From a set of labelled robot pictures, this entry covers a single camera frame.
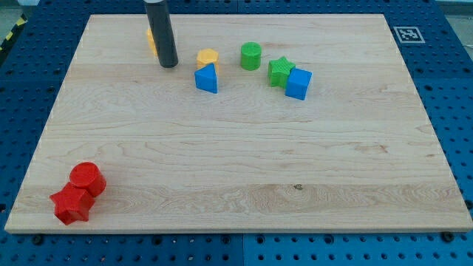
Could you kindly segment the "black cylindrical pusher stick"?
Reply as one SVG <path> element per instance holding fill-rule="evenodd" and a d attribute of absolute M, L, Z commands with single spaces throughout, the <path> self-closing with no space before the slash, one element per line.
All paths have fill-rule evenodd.
<path fill-rule="evenodd" d="M 164 68 L 178 65 L 177 48 L 166 0 L 143 0 L 159 63 Z"/>

